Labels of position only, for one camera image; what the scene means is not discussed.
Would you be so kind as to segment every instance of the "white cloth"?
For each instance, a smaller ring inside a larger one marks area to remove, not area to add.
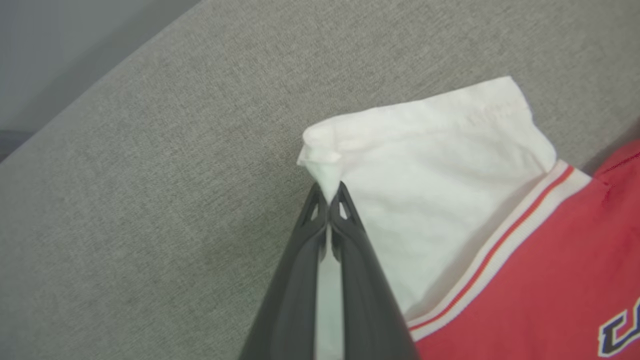
[[[405,318],[428,312],[556,162],[499,78],[309,127],[298,164],[331,201],[344,181]],[[342,358],[339,266],[319,271],[317,358]]]

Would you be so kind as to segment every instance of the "gray wall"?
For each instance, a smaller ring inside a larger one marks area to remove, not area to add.
[[[0,131],[37,131],[196,2],[0,1]]]

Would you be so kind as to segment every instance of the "red shirt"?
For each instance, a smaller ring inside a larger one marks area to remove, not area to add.
[[[640,359],[640,141],[559,162],[409,326],[429,360]]]

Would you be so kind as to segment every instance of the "gray fabric surface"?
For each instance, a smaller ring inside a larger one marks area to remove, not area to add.
[[[511,74],[594,167],[637,131],[639,20],[636,0],[196,5],[0,164],[0,357],[235,358],[311,184],[307,126]]]

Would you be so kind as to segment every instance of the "black plastic part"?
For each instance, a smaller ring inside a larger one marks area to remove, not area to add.
[[[344,183],[329,217],[332,248],[342,265],[345,360],[420,359]]]
[[[327,212],[324,196],[315,184],[271,280],[240,360],[315,358],[317,269],[324,250]]]

